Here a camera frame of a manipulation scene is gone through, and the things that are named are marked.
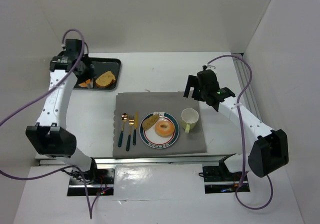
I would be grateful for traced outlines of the orange glazed donut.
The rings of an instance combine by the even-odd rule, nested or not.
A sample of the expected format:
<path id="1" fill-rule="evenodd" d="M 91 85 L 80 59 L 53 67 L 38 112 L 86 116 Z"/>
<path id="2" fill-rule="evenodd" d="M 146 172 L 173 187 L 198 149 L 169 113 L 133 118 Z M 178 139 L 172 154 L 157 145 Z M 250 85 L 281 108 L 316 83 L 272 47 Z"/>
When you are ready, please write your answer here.
<path id="1" fill-rule="evenodd" d="M 155 132 L 161 137 L 169 137 L 175 132 L 175 126 L 170 121 L 158 121 L 155 124 Z"/>

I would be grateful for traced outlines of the brown muffin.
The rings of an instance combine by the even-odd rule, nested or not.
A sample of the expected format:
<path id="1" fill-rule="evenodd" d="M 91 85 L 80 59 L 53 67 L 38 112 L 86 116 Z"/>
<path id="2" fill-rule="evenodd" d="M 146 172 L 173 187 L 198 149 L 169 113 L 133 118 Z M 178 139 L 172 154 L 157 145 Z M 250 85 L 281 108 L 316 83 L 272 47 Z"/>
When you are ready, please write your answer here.
<path id="1" fill-rule="evenodd" d="M 159 114 L 152 114 L 148 118 L 146 118 L 142 123 L 142 128 L 146 131 L 151 128 L 160 118 Z"/>

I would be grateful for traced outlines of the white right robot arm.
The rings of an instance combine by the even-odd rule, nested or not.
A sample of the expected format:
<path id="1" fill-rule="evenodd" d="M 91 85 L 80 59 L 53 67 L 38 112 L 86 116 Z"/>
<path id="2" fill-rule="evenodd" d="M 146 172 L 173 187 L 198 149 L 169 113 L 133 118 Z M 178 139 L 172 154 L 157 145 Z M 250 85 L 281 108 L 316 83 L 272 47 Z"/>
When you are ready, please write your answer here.
<path id="1" fill-rule="evenodd" d="M 189 75 L 183 95 L 205 102 L 240 129 L 246 151 L 225 158 L 224 164 L 229 172 L 253 172 L 263 178 L 289 162 L 287 134 L 282 129 L 274 130 L 264 124 L 237 101 L 229 88 L 221 88 L 212 70 Z"/>

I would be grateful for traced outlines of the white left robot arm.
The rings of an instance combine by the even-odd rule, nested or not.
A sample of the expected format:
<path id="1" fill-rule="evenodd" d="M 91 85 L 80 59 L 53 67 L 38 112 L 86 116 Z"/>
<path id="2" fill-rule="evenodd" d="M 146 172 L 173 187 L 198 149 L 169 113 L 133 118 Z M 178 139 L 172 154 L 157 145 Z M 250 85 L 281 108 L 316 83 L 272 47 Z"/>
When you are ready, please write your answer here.
<path id="1" fill-rule="evenodd" d="M 50 94 L 35 125 L 27 126 L 25 134 L 38 154 L 79 167 L 85 178 L 92 182 L 96 177 L 96 162 L 77 147 L 77 139 L 66 125 L 73 88 L 92 82 L 95 76 L 90 58 L 83 53 L 84 47 L 79 39 L 66 39 L 63 51 L 52 58 Z"/>

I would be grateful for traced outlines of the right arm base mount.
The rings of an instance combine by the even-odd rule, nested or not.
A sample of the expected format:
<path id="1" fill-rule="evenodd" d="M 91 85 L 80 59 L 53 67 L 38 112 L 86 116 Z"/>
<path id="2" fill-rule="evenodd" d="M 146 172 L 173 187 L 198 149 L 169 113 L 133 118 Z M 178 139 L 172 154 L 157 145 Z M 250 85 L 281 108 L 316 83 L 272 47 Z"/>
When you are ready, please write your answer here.
<path id="1" fill-rule="evenodd" d="M 198 175 L 204 181 L 205 194 L 234 193 L 239 187 L 242 176 L 241 172 L 231 173 L 225 160 L 232 155 L 227 155 L 220 159 L 215 166 L 203 166 Z"/>

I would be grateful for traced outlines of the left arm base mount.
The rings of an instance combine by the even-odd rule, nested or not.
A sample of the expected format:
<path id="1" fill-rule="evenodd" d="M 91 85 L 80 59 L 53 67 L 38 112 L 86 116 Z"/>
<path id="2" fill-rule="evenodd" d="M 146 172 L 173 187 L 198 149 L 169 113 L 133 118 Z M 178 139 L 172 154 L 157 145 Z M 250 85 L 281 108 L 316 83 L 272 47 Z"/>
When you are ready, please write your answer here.
<path id="1" fill-rule="evenodd" d="M 67 190 L 68 197 L 84 197 L 85 186 L 80 173 L 74 169 L 71 171 L 62 171 L 69 176 Z M 96 196 L 113 196 L 114 195 L 115 168 L 97 169 L 96 176 L 93 180 L 86 181 L 88 195 Z"/>

